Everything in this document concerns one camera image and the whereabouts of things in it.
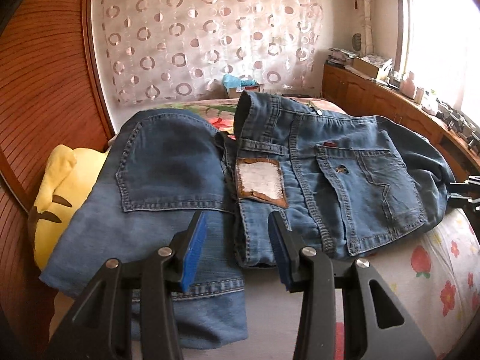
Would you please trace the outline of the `white circle-patterned curtain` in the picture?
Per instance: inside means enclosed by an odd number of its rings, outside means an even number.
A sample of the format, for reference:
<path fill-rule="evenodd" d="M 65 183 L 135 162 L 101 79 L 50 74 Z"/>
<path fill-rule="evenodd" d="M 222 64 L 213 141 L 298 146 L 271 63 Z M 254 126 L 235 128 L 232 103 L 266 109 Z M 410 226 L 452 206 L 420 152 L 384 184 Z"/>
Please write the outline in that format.
<path fill-rule="evenodd" d="M 226 80 L 304 87 L 320 0 L 92 0 L 98 64 L 112 96 L 140 103 L 210 98 Z"/>

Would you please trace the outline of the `floral bed sheet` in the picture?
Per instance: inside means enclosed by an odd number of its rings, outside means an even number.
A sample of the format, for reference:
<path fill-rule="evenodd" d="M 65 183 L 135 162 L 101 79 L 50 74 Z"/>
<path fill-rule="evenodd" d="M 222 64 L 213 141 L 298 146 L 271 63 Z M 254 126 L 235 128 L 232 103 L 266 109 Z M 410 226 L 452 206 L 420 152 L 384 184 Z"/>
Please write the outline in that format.
<path fill-rule="evenodd" d="M 355 257 L 373 266 L 414 318 L 438 359 L 456 344 L 479 308 L 479 241 L 466 215 L 447 206 L 442 221 Z M 188 359 L 288 359 L 298 326 L 297 296 L 275 289 L 272 267 L 243 270 L 247 337 Z"/>

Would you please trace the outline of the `cardboard box on cabinet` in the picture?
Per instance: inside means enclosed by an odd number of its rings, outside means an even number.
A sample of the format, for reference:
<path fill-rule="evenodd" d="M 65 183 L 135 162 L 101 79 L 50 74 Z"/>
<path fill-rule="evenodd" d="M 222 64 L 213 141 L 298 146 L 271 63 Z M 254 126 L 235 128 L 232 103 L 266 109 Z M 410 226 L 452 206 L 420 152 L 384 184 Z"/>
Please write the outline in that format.
<path fill-rule="evenodd" d="M 367 77 L 377 80 L 384 80 L 392 69 L 393 59 L 383 58 L 380 55 L 366 55 L 355 57 L 352 67 L 365 74 Z"/>

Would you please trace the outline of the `blue denim jeans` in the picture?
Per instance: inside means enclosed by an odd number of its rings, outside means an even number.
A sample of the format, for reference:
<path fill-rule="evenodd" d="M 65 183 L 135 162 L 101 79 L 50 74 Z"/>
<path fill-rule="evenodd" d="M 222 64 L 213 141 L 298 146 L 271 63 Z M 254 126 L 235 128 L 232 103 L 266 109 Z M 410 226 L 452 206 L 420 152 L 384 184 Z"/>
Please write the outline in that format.
<path fill-rule="evenodd" d="M 41 280 L 76 297 L 107 259 L 143 259 L 205 211 L 199 268 L 174 311 L 182 346 L 211 350 L 247 337 L 242 272 L 275 264 L 273 211 L 329 257 L 352 258 L 437 226 L 454 180 L 423 136 L 382 116 L 255 92 L 239 98 L 232 134 L 190 111 L 140 111 Z"/>

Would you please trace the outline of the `wooden slatted headboard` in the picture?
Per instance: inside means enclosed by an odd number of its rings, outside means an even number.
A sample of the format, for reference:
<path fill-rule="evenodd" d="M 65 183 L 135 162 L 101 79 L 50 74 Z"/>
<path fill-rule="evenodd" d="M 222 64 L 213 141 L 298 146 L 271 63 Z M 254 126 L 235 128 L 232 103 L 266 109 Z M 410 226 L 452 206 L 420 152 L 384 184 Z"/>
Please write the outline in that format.
<path fill-rule="evenodd" d="M 50 152 L 103 149 L 112 125 L 94 66 L 89 0 L 1 0 L 1 357 L 39 359 L 55 290 L 28 216 Z"/>

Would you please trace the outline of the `cardboard box with blue cloth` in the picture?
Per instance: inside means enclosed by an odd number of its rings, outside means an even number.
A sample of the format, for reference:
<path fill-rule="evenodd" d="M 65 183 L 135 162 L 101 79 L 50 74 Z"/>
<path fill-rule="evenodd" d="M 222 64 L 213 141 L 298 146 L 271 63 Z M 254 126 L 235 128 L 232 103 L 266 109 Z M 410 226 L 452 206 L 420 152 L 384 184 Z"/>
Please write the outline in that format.
<path fill-rule="evenodd" d="M 230 74 L 223 76 L 222 85 L 228 98 L 239 98 L 244 90 L 260 91 L 260 84 L 256 80 L 241 79 Z"/>

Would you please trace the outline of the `pink bottle on cabinet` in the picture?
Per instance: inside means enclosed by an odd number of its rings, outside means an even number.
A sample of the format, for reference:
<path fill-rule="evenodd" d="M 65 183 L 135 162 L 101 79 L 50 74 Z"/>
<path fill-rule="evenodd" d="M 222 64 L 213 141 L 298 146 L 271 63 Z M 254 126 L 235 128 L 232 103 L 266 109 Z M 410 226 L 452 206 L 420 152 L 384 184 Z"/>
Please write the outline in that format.
<path fill-rule="evenodd" d="M 414 83 L 414 73 L 408 72 L 403 75 L 400 82 L 400 93 L 404 96 L 414 99 L 416 93 L 416 86 Z"/>

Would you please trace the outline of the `wooden side cabinet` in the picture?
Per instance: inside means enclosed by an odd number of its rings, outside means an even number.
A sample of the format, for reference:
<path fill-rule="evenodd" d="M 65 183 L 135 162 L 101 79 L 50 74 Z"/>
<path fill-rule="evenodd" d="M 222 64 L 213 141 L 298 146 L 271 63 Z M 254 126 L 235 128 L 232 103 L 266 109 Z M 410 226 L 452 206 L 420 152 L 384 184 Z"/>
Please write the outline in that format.
<path fill-rule="evenodd" d="M 365 80 L 348 70 L 324 65 L 323 98 L 352 116 L 385 116 L 420 133 L 448 161 L 457 180 L 479 174 L 479 155 L 442 120 L 422 111 L 418 105 L 395 91 Z"/>

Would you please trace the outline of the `yellow plush pillow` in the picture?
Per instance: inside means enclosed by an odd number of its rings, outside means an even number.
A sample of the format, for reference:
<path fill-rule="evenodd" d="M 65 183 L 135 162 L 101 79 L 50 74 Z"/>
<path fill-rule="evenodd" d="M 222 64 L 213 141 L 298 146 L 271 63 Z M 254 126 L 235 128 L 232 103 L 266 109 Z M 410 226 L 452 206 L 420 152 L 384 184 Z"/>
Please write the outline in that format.
<path fill-rule="evenodd" d="M 57 145 L 46 162 L 38 194 L 28 214 L 33 258 L 43 270 L 74 213 L 95 185 L 107 153 Z"/>

